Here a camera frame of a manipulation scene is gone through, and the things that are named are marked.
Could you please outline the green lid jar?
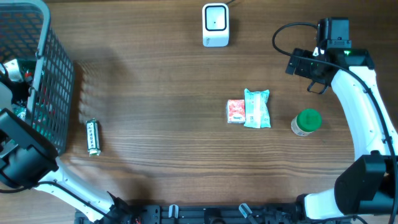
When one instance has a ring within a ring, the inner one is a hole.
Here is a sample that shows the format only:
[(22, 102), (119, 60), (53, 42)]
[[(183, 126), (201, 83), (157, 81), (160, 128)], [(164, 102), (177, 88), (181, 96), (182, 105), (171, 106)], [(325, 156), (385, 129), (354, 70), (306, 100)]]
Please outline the green lid jar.
[(305, 109), (292, 120), (291, 130), (296, 135), (304, 137), (318, 130), (321, 125), (321, 114), (314, 109)]

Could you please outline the teal tissue pack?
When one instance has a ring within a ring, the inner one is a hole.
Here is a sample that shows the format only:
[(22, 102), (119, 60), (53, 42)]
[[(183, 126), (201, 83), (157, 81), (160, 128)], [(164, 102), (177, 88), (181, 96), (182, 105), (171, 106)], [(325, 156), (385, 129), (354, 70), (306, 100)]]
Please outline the teal tissue pack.
[(271, 119), (267, 102), (269, 90), (249, 91), (244, 90), (245, 117), (244, 126), (247, 128), (271, 128)]

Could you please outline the orange small snack box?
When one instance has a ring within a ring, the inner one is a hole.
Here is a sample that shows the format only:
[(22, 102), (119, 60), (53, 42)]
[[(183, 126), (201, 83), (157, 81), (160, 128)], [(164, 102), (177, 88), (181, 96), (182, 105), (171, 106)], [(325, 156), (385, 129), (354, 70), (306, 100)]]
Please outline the orange small snack box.
[(226, 105), (226, 114), (228, 123), (245, 123), (245, 101), (228, 100)]

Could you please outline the white green candy pack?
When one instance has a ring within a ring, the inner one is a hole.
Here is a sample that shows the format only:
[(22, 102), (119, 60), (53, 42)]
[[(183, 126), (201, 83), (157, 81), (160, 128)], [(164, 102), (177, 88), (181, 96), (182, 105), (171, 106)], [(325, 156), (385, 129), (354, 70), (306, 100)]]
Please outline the white green candy pack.
[(94, 118), (86, 122), (87, 146), (89, 156), (98, 156), (101, 154), (100, 138), (98, 133), (98, 123)]

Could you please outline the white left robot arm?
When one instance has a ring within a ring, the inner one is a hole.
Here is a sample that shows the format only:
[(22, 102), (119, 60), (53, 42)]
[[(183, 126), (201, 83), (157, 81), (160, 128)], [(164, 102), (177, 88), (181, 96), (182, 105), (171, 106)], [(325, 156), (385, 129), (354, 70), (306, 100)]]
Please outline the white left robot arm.
[(12, 91), (1, 85), (1, 182), (7, 194), (28, 189), (51, 194), (93, 223), (128, 223), (128, 205), (73, 173), (54, 145), (12, 111)]

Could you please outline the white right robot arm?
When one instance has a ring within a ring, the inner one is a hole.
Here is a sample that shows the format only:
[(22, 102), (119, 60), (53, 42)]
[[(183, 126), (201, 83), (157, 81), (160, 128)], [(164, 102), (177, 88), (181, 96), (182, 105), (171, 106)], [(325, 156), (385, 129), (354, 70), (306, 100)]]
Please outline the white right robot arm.
[(288, 74), (331, 87), (338, 97), (353, 138), (354, 162), (332, 189), (303, 198), (306, 219), (323, 221), (354, 215), (397, 216), (397, 131), (376, 83), (366, 49), (352, 48), (349, 20), (319, 20), (313, 52), (294, 49)]

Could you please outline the white barcode scanner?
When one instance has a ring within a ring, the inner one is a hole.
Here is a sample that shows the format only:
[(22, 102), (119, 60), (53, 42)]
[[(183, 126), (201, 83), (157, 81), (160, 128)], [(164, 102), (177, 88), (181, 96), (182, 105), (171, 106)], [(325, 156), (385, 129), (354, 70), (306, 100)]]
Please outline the white barcode scanner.
[(229, 44), (229, 7), (225, 3), (208, 3), (202, 8), (204, 47), (226, 47)]

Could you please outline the grey plastic shopping basket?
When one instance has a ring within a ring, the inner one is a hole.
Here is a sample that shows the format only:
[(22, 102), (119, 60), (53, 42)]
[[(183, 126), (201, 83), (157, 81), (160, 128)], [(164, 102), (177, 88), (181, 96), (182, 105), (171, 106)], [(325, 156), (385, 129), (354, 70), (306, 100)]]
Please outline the grey plastic shopping basket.
[(63, 154), (75, 71), (43, 1), (1, 2), (1, 65), (17, 60), (35, 62), (35, 72), (27, 82), (25, 121)]

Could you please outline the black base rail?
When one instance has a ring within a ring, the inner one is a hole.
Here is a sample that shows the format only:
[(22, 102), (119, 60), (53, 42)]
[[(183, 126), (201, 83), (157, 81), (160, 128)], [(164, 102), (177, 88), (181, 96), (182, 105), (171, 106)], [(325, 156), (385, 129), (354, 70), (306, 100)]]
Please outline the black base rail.
[(125, 224), (282, 224), (303, 223), (301, 208), (296, 203), (232, 206), (131, 206), (126, 212), (110, 212), (97, 223)]

